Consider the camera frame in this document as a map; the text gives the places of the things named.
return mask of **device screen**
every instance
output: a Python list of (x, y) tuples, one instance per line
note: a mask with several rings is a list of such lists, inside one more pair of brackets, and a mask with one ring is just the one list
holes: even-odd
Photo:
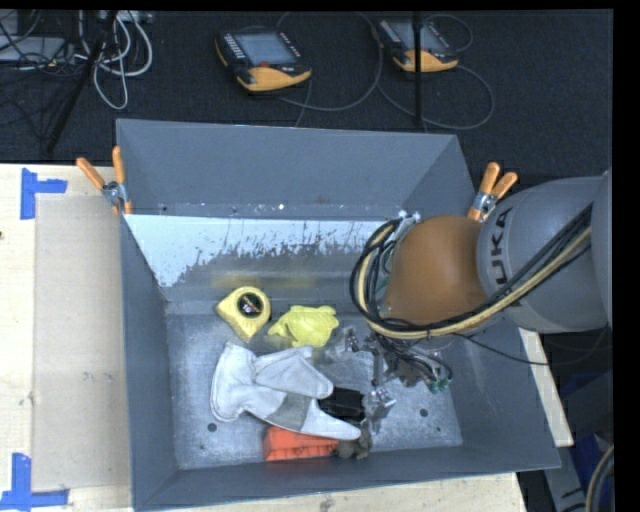
[[(415, 43), (413, 39), (413, 26), (407, 22), (390, 22), (391, 28), (398, 34), (400, 39), (407, 48), (413, 48)], [(436, 37), (427, 27), (422, 27), (420, 31), (420, 45), (425, 50), (439, 50), (441, 52), (448, 50), (447, 46)]]
[(234, 34), (244, 53), (254, 63), (287, 64), (294, 60), (291, 51), (276, 33)]

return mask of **orange object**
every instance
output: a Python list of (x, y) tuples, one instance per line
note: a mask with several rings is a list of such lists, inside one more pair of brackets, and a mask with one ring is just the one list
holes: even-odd
[[(87, 160), (84, 157), (77, 158), (76, 165), (85, 174), (85, 176), (89, 178), (89, 181), (91, 181), (91, 183), (93, 183), (93, 185), (98, 190), (101, 190), (104, 192), (105, 190), (112, 190), (116, 184), (122, 185), (122, 189), (119, 190), (119, 197), (122, 198), (123, 194), (126, 196), (126, 192), (124, 191), (125, 172), (124, 172), (124, 163), (122, 161), (122, 154), (120, 152), (120, 147), (115, 146), (113, 148), (111, 155), (113, 157), (113, 168), (116, 172), (115, 183), (111, 182), (107, 185), (104, 178), (100, 176), (100, 173), (98, 173), (98, 170), (93, 165), (91, 165), (91, 162), (89, 162), (89, 160)], [(131, 204), (130, 199), (128, 201), (123, 201), (122, 208), (124, 210), (124, 213), (133, 213), (133, 206)], [(111, 209), (113, 210), (113, 213), (116, 215), (120, 213), (119, 204), (114, 204), (111, 207)]]
[(311, 436), (270, 426), (262, 441), (264, 459), (289, 460), (327, 457), (338, 447), (337, 439)]
[[(116, 182), (124, 183), (125, 180), (125, 172), (124, 172), (124, 162), (122, 161), (122, 153), (120, 151), (120, 146), (114, 146), (113, 151), (111, 152), (111, 157), (113, 161), (113, 168), (116, 172)], [(133, 213), (133, 206), (131, 204), (131, 199), (125, 201), (124, 205), (124, 213)]]
[(518, 175), (515, 172), (508, 172), (496, 183), (499, 174), (500, 166), (496, 162), (489, 162), (474, 204), (467, 212), (468, 218), (484, 222), (487, 213), (483, 212), (482, 208), (488, 208), (487, 201), (491, 199), (495, 204), (518, 181)]
[(85, 174), (85, 176), (89, 178), (89, 181), (93, 183), (94, 187), (98, 190), (102, 190), (102, 187), (105, 185), (104, 178), (100, 176), (97, 169), (89, 163), (89, 160), (84, 157), (77, 158), (76, 165)]

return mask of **brown leather cover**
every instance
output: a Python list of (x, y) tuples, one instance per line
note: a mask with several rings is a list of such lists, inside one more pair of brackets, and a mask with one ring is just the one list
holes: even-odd
[(394, 249), (381, 316), (424, 325), (480, 305), (486, 299), (476, 267), (481, 226), (458, 215), (416, 224)]

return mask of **black object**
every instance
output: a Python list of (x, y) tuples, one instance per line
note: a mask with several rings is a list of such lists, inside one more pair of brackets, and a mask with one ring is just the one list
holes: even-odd
[(318, 405), (334, 418), (360, 422), (364, 419), (363, 398), (364, 395), (357, 390), (334, 387), (331, 395), (318, 400)]
[[(420, 11), (413, 11), (413, 49), (414, 55), (420, 55), (420, 48), (422, 43), (420, 41), (420, 33), (424, 23), (420, 19)], [(417, 128), (424, 128), (424, 122), (422, 121), (422, 59), (415, 59), (416, 73), (415, 73), (415, 88), (416, 88), (416, 115), (414, 122)]]
[[(410, 73), (441, 71), (458, 63), (458, 53), (442, 36), (435, 25), (421, 20), (419, 11), (412, 19), (381, 20), (376, 24), (380, 44), (399, 68)], [(416, 55), (428, 54), (428, 65), (422, 66)]]
[(245, 89), (263, 93), (300, 83), (311, 76), (307, 64), (286, 34), (269, 27), (221, 31), (216, 51)]
[(47, 154), (50, 157), (53, 157), (53, 151), (58, 144), (58, 140), (62, 135), (62, 131), (64, 127), (67, 125), (67, 121), (71, 117), (71, 112), (73, 112), (73, 108), (76, 106), (76, 102), (82, 92), (82, 88), (87, 83), (87, 80), (91, 76), (91, 72), (93, 71), (93, 66), (97, 65), (98, 58), (100, 57), (100, 53), (107, 45), (107, 38), (109, 37), (109, 31), (113, 27), (113, 24), (116, 22), (116, 16), (118, 14), (117, 9), (110, 10), (107, 16), (107, 23), (101, 27), (100, 37), (98, 37), (93, 44), (93, 48), (91, 49), (91, 53), (87, 58), (87, 69), (86, 73), (82, 73), (80, 78), (76, 82), (73, 93), (71, 94), (71, 98), (64, 106), (64, 110), (60, 114), (60, 117), (56, 121), (55, 126), (53, 127), (51, 139), (49, 140), (49, 144), (47, 144)]

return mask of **blue tape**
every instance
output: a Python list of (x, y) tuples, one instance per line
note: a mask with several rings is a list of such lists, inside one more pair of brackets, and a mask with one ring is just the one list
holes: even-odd
[(0, 510), (30, 512), (32, 507), (66, 505), (69, 489), (51, 492), (31, 492), (31, 458), (22, 453), (12, 455), (11, 490), (0, 496)]
[(38, 181), (37, 173), (23, 167), (20, 218), (33, 219), (36, 216), (36, 194), (63, 194), (66, 190), (65, 180)]

